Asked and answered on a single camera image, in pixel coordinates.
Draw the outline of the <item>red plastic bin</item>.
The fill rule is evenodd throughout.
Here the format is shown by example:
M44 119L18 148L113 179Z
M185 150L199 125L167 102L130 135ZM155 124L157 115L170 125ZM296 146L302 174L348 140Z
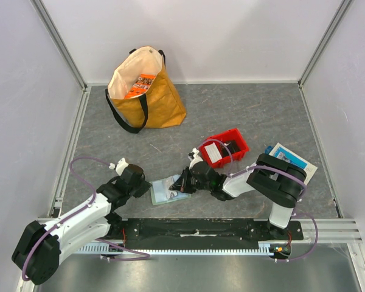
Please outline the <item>red plastic bin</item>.
M238 128L208 137L198 149L203 159L215 169L240 161L250 151Z

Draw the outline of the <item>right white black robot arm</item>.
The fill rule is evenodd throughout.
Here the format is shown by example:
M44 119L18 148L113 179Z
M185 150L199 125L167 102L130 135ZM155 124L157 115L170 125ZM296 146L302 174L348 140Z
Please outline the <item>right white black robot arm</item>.
M278 240L288 233L296 203L307 188L306 178L304 169L265 153L253 165L230 175L218 173L193 154L190 165L169 190L188 194L206 190L220 201L233 200L256 190L272 201L266 231L271 238Z

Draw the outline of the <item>white credit card stack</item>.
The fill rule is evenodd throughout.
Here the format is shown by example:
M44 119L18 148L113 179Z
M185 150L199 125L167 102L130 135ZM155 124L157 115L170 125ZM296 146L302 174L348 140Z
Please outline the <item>white credit card stack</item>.
M208 144L204 147L204 149L211 163L214 164L222 159L221 152L219 151L216 143Z

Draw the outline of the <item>mustard yellow tote bag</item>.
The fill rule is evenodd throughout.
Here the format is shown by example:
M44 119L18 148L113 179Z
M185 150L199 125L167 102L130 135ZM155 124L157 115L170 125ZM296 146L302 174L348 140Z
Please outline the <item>mustard yellow tote bag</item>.
M149 90L124 99L141 74L155 75ZM144 46L130 51L115 69L105 90L105 98L115 121L127 132L144 128L168 128L182 124L187 110L166 70L163 50Z

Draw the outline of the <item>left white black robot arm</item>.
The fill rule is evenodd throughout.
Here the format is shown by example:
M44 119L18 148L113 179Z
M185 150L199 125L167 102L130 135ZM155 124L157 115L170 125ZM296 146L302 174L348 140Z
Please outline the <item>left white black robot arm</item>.
M12 254L12 262L21 270L23 281L40 285L47 281L71 254L93 240L117 238L122 231L122 217L116 209L131 198L139 198L151 184L144 171L121 159L117 175L77 207L64 215L40 223L29 223Z

